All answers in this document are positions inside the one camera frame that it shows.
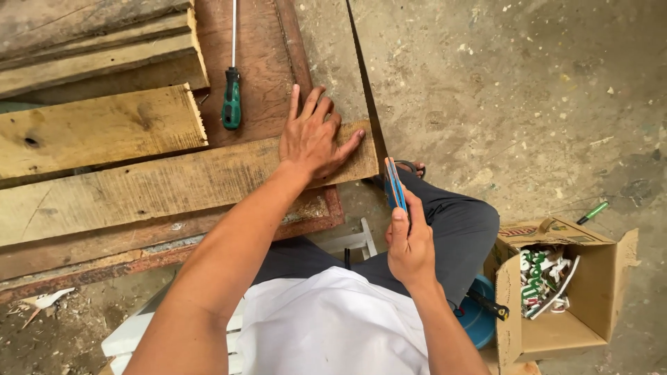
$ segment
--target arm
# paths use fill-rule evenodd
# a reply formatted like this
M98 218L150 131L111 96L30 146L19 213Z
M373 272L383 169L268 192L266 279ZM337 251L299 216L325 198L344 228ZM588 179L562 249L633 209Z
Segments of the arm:
M263 262L287 208L313 179L339 167L363 131L336 146L341 117L315 88L299 117L299 86L291 93L280 139L280 164L204 237L160 303L125 373L227 374L226 327Z
M480 353L461 327L436 280L433 230L426 224L422 201L405 187L412 230L408 234L405 211L395 208L385 234L389 244L389 269L403 283L424 325L431 374L490 374Z

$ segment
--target white shirt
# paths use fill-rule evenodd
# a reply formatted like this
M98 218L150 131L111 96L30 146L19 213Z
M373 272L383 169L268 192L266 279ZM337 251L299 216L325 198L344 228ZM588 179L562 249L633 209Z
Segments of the white shirt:
M237 351L244 375L428 374L411 298L340 267L251 287Z

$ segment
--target hand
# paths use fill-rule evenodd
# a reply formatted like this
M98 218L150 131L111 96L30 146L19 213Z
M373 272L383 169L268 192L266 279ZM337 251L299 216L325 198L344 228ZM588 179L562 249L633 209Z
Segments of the hand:
M336 145L340 114L328 97L323 97L317 105L317 100L325 90L324 86L313 89L301 115L297 117L299 85L292 87L289 116L278 147L280 162L293 162L308 173L311 179L326 177L343 165L365 135L364 130L357 130L345 144L340 147Z
M422 201L403 186L412 228L408 215L402 208L394 208L392 223L384 234L389 246L389 269L403 283L410 294L416 288L438 285L436 280L436 251L433 245L433 229L426 224Z

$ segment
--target green screwdriver handle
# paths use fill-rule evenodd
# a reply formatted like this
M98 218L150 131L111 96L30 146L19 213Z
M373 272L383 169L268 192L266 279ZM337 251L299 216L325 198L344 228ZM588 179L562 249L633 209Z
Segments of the green screwdriver handle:
M225 71L227 87L225 88L225 101L222 105L222 125L227 130L236 130L241 124L241 94L239 93L239 71L230 67Z

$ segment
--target concrete floor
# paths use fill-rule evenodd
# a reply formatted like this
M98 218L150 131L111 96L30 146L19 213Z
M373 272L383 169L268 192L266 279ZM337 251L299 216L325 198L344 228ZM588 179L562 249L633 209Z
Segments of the concrete floor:
M295 4L313 80L345 120L366 118L345 3ZM615 240L640 228L641 264L611 345L541 361L542 373L667 374L667 3L353 0L352 9L390 155L426 162L427 181L486 200L504 223L576 220L608 200L589 228ZM340 191L346 225L311 237L360 231L365 216L382 250L382 195L359 182ZM26 314L5 318L0 306L0 374L97 373L99 341L173 272L84 286L57 319L20 335Z

